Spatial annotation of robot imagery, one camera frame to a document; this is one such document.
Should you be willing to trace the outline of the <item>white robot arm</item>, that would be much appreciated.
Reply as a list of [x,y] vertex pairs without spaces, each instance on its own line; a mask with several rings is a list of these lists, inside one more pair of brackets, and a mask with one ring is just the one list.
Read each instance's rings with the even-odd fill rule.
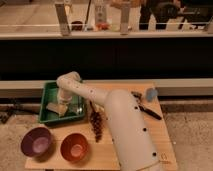
[[164,171],[139,105],[129,91],[88,86],[77,72],[59,76],[56,83],[59,103],[68,103],[76,94],[104,108],[121,171]]

